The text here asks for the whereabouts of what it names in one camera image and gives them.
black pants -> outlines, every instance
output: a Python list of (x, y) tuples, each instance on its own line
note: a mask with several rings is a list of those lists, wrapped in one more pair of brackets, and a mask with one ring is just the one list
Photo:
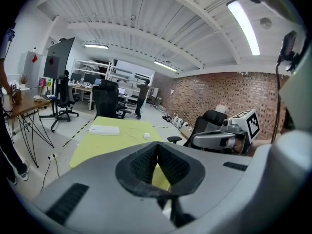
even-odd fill
[(0, 99), (0, 159), (1, 159), (1, 166), (2, 169), (4, 169), (5, 176), (11, 180), (15, 180), (15, 175), (12, 166), (8, 162), (8, 160), (11, 162), (11, 164), (16, 168), (18, 174), (23, 174), (27, 170), (27, 166), (22, 162), (20, 159), (20, 156), (17, 154), (17, 152), (14, 149), (14, 146), (12, 144), (12, 140), (10, 138), (10, 135), (6, 129), (4, 116), (3, 116), (3, 110), (2, 110), (2, 99)]
[(141, 118), (141, 107), (144, 103), (144, 99), (140, 99), (140, 98), (137, 98), (137, 103), (136, 103), (136, 114), (139, 118)]

potted plant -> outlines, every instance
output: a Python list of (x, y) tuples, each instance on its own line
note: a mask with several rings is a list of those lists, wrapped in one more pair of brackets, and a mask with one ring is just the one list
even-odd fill
[(27, 81), (28, 81), (27, 76), (25, 76), (24, 74), (21, 74), (21, 77), (19, 79), (19, 82), (20, 82), (19, 87), (20, 87), (20, 89), (25, 88), (25, 84), (27, 83)]

whiteboard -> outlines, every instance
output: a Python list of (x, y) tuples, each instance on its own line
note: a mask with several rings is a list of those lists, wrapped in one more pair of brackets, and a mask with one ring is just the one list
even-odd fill
[(158, 88), (154, 88), (154, 92), (153, 92), (152, 97), (155, 97), (155, 98), (156, 98), (157, 93), (158, 93)]

computer monitor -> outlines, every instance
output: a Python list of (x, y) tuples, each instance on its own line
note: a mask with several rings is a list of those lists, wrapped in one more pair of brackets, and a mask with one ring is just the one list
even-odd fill
[(72, 73), (72, 76), (70, 77), (70, 80), (75, 80), (76, 81), (80, 81), (82, 77), (82, 74), (76, 74), (76, 73)]
[(119, 93), (120, 93), (121, 95), (124, 95), (124, 94), (125, 94), (125, 89), (124, 89), (124, 88), (118, 88), (118, 90), (119, 90)]
[(85, 74), (83, 81), (93, 84), (96, 81), (96, 78), (97, 78), (97, 76), (95, 76), (95, 75)]
[(49, 48), (43, 76), (52, 79), (64, 77), (66, 64), (75, 38), (61, 41)]
[(100, 85), (101, 79), (96, 78), (96, 81), (94, 82), (94, 85)]

power plug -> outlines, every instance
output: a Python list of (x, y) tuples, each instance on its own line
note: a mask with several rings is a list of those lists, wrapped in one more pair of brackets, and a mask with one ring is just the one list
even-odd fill
[(50, 156), (49, 156), (49, 157), (50, 157), (50, 160), (54, 160), (54, 159), (58, 156), (58, 153), (55, 153), (54, 156), (55, 156), (55, 157), (53, 157), (53, 155), (50, 155)]

